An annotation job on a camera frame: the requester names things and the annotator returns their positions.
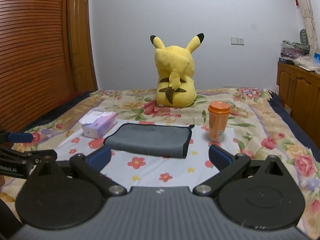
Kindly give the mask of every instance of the round black plate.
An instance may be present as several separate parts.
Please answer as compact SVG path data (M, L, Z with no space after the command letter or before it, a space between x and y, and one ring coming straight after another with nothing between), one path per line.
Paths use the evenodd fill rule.
M280 183L277 177L227 184L218 195L220 208L232 221L248 228L277 230L297 225L305 207L303 195L297 186Z
M16 210L21 220L36 228L63 229L91 218L101 206L97 187L79 179L39 176L21 190Z

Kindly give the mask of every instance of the wooden wardrobe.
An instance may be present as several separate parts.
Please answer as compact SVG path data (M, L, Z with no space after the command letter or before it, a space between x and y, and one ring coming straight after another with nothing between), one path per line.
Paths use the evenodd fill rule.
M291 117L320 149L320 75L279 62L277 85Z
M19 131L75 93L67 0L0 0L0 127Z

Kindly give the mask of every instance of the white cloth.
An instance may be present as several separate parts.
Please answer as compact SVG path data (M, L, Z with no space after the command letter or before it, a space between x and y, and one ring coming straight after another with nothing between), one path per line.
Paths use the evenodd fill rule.
M310 45L310 55L313 57L314 53L319 53L319 46L316 36L316 26L313 19L312 7L310 0L298 0L301 7L302 16L307 32L307 37Z
M104 137L114 133L125 122L138 123L136 121L118 120L118 123ZM208 150L211 143L206 130L207 127L201 126L195 126L192 129L192 137L185 159L113 151L110 163L102 169L101 173L121 184L128 191L132 186L188 186L192 190L195 186L219 172L209 161ZM238 144L233 142L233 138L235 138L233 128L226 128L221 147L235 155L240 152L240 149ZM86 138L83 136L82 130L78 130L55 149L58 160L68 160L75 153L88 155L102 145L103 139L92 140Z

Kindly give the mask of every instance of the blue gripper pad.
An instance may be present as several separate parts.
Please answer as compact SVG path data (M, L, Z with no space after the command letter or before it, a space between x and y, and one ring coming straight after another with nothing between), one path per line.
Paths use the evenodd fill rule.
M10 133L8 135L8 141L11 143L31 143L33 141L33 135L31 133Z
M104 145L88 155L85 160L92 168L101 171L111 160L111 148Z
M209 148L209 160L221 171L233 163L234 156L217 145L211 145Z

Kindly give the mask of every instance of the power outlet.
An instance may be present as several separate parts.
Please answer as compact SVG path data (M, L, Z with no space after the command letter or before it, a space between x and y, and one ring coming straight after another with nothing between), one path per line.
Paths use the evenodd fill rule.
M237 37L231 37L231 44L238 45L238 38Z
M238 45L244 45L244 38L238 38Z

